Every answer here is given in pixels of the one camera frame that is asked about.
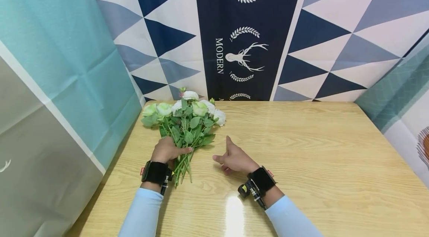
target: curtain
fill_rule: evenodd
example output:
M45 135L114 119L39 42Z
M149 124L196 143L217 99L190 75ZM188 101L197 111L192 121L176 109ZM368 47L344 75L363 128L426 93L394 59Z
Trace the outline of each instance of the curtain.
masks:
M429 188L429 34L356 103Z
M355 101L429 28L429 0L96 0L146 99Z
M95 0L0 5L1 236L62 236L141 102Z

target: green rose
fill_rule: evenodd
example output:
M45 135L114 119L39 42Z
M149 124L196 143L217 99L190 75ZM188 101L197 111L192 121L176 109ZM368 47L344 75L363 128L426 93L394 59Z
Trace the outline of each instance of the green rose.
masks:
M156 106L156 112L159 116L169 116L171 113L171 105L168 103L160 103Z
M152 116L156 111L156 104L150 104L143 108L143 117Z
M200 101L192 102L192 111L195 115L204 117L204 115L206 115L208 110L209 109L203 102L200 102Z

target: arm sleeve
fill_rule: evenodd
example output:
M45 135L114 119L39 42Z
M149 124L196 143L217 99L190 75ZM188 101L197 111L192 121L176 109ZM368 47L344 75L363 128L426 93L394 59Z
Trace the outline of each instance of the arm sleeve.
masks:
M158 192L139 188L118 236L154 237L163 198Z
M278 237L323 237L321 232L285 195L265 213Z

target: wooden table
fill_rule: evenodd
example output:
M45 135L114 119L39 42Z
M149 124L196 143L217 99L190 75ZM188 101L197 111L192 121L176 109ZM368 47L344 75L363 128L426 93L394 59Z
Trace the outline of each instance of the wooden table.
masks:
M226 125L192 160L193 183L167 192L158 235L276 236L263 210L237 198L213 154L225 137L270 169L279 187L326 237L429 234L429 190L353 103L217 102ZM69 236L117 236L160 135L137 121Z

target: black wrist strap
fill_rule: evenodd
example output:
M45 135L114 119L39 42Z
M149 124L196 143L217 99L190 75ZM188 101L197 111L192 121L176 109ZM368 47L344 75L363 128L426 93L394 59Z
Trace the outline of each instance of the black wrist strap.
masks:
M167 176L168 164L158 161L148 161L144 167L142 182L152 182L162 186Z
M276 182L265 169L265 167L258 168L255 172L247 175L248 179L253 180L253 183L258 187L261 196L276 185Z

